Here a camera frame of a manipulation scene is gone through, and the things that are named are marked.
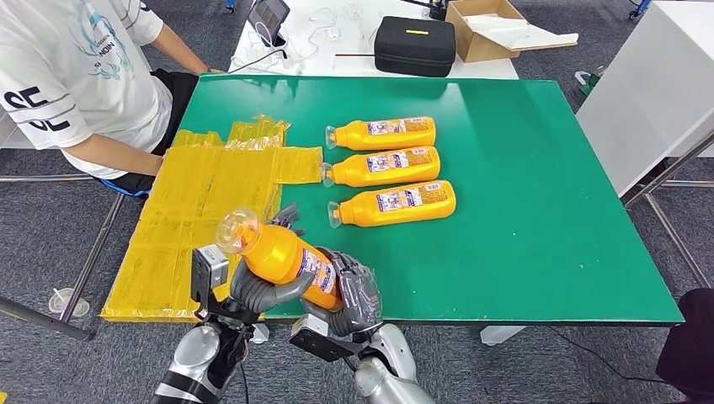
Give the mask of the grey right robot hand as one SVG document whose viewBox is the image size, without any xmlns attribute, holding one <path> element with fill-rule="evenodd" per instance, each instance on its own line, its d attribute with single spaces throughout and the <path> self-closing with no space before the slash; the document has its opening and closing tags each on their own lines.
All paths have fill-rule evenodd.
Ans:
<svg viewBox="0 0 714 404">
<path fill-rule="evenodd" d="M 325 247 L 317 247 L 317 250 L 336 270 L 343 307 L 328 311 L 302 299 L 305 313 L 325 321 L 337 337 L 380 326 L 383 323 L 382 304 L 373 271 L 347 253 Z"/>
</svg>

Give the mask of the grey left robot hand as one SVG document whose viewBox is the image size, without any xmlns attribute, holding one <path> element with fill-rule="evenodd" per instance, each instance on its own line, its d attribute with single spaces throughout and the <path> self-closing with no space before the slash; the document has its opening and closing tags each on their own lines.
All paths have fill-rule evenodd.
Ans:
<svg viewBox="0 0 714 404">
<path fill-rule="evenodd" d="M 228 295 L 243 308 L 261 314 L 289 300 L 299 298 L 312 285 L 314 273 L 299 275 L 287 284 L 272 284 L 253 274 L 246 261 L 237 264 Z"/>
</svg>

